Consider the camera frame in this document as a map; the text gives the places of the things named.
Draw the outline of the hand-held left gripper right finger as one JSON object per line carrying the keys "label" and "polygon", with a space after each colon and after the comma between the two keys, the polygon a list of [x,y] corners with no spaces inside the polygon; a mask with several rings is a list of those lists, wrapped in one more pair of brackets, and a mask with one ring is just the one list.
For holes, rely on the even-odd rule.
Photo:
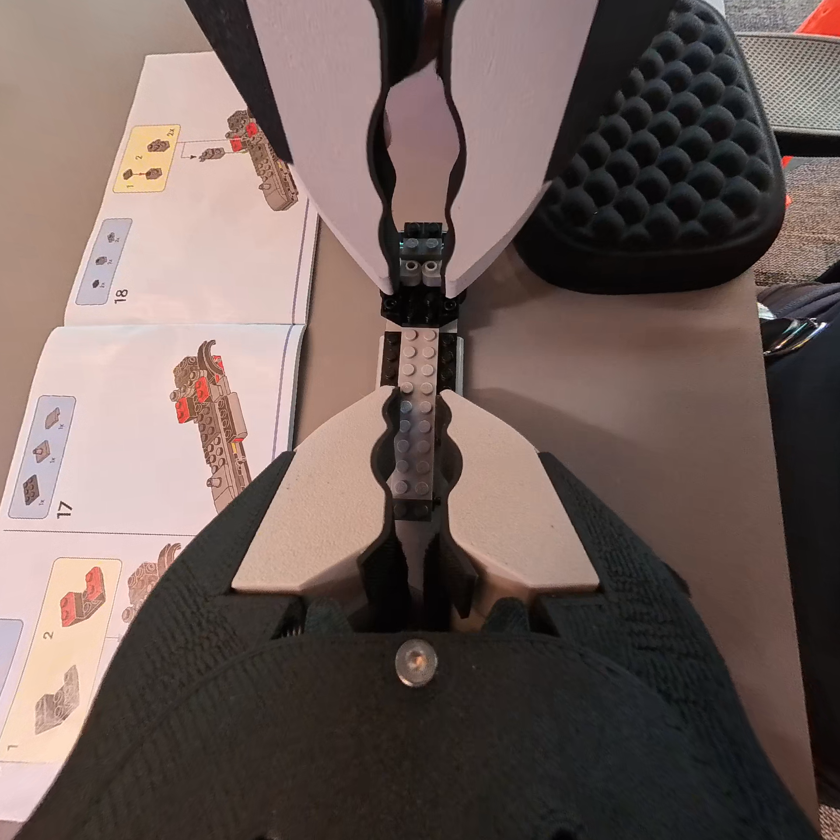
{"label": "hand-held left gripper right finger", "polygon": [[596,593],[598,573],[538,450],[453,391],[437,399],[437,419],[439,565],[455,614]]}

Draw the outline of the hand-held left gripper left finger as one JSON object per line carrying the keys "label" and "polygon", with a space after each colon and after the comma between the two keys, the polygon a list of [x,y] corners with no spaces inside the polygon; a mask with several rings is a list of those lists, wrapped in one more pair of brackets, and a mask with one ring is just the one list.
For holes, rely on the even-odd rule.
{"label": "hand-held left gripper left finger", "polygon": [[327,596],[352,612],[405,617],[406,558],[392,492],[400,396],[380,387],[294,451],[232,581],[248,594]]}

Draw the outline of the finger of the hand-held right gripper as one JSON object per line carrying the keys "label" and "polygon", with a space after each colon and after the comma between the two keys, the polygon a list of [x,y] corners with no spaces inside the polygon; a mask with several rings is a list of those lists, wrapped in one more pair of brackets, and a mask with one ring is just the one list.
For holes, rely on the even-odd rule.
{"label": "finger of the hand-held right gripper", "polygon": [[467,1],[444,37],[444,90],[463,138],[448,206],[445,290],[458,295],[519,231],[546,171],[594,20],[592,1]]}
{"label": "finger of the hand-held right gripper", "polygon": [[421,2],[248,2],[294,175],[384,294],[398,274],[383,130],[389,89],[408,75]]}

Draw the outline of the grey black toy brick model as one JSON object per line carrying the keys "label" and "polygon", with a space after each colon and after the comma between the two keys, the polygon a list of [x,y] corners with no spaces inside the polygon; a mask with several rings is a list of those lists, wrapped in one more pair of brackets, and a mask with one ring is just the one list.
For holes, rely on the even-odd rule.
{"label": "grey black toy brick model", "polygon": [[446,231],[440,222],[406,223],[400,235],[400,275],[381,293],[385,331],[379,379],[399,391],[395,467],[388,484],[396,520],[430,521],[436,505],[436,404],[441,391],[462,393],[463,341],[459,306],[447,297],[441,270]]}

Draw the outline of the grey desk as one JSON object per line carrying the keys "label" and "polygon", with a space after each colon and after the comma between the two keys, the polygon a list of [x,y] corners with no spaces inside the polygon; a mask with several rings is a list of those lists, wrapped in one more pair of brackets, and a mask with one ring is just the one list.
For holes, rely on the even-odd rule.
{"label": "grey desk", "polygon": [[[210,50],[184,2],[2,2],[2,490],[147,56]],[[594,297],[504,251],[470,289],[465,394],[563,461],[688,582],[808,816],[816,785],[750,274]]]}

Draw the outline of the black dimpled cushion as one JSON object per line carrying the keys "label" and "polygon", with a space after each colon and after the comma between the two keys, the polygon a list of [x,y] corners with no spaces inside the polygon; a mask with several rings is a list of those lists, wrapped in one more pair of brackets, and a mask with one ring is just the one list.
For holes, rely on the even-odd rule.
{"label": "black dimpled cushion", "polygon": [[708,3],[681,1],[513,246],[566,290],[707,289],[763,257],[784,202],[778,144],[735,34]]}

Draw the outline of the open brick instruction booklet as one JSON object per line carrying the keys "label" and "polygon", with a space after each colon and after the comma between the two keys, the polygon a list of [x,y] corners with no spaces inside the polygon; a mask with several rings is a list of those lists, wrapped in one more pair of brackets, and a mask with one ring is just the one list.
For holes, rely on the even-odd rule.
{"label": "open brick instruction booklet", "polygon": [[148,56],[3,495],[3,784],[57,772],[147,594],[290,445],[317,232],[215,55]]}

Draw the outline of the grey mesh chair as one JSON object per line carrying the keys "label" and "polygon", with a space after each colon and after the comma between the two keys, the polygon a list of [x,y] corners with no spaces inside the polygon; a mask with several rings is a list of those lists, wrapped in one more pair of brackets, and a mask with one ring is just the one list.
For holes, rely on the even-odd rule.
{"label": "grey mesh chair", "polygon": [[782,155],[839,157],[839,38],[737,34]]}

